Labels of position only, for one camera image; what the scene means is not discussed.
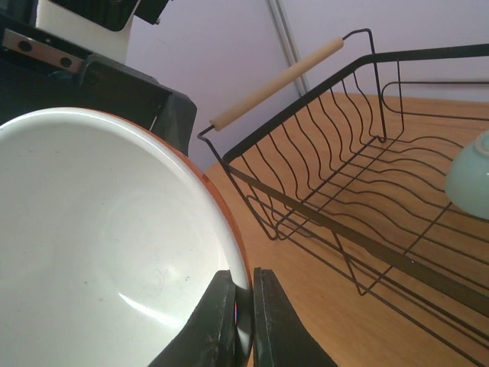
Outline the black wire dish rack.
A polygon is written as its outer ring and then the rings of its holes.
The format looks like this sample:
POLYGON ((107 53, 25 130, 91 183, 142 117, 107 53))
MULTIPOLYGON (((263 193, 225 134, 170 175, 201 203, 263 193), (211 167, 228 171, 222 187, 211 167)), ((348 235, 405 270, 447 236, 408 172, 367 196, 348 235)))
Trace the black wire dish rack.
POLYGON ((475 366, 488 364, 488 221, 445 193, 488 128, 472 44, 352 61, 216 159, 272 240, 288 240, 475 366))

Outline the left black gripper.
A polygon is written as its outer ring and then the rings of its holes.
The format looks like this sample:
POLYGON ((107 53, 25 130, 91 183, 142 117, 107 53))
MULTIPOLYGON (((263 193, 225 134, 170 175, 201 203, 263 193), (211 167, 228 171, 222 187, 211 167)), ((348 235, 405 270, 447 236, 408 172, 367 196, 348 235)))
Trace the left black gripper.
POLYGON ((40 109, 107 112, 189 153, 197 108, 152 76, 98 55, 8 15, 1 16, 1 122, 40 109))

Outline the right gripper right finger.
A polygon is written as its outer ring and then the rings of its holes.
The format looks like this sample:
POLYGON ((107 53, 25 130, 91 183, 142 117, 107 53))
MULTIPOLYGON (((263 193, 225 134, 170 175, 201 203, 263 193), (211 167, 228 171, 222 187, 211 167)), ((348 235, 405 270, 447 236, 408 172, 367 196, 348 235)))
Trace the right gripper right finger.
POLYGON ((255 366, 335 366, 304 327, 273 271, 254 269, 255 366))

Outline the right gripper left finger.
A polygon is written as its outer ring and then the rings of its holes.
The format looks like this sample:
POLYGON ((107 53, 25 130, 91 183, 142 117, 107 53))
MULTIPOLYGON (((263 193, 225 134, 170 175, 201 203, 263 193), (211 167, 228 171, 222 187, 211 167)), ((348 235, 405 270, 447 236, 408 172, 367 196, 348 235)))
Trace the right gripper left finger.
POLYGON ((230 272, 217 271, 182 330, 149 366, 233 366, 235 293, 230 272))

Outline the celadon green bowl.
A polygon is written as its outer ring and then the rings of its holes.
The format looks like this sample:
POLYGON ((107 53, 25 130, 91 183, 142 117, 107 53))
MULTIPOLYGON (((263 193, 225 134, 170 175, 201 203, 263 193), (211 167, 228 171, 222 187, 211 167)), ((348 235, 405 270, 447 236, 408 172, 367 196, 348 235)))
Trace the celadon green bowl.
POLYGON ((488 219, 488 131, 455 157, 446 175, 445 193, 466 213, 488 219))

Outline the orange bowl white inside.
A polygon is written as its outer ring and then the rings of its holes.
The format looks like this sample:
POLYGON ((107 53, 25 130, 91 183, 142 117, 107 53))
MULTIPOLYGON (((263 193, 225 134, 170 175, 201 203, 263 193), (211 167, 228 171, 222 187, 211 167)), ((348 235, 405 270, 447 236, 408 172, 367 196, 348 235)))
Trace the orange bowl white inside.
POLYGON ((219 271, 236 289, 238 360, 251 280, 224 200, 150 132, 90 109, 1 127, 1 364, 147 366, 219 271))

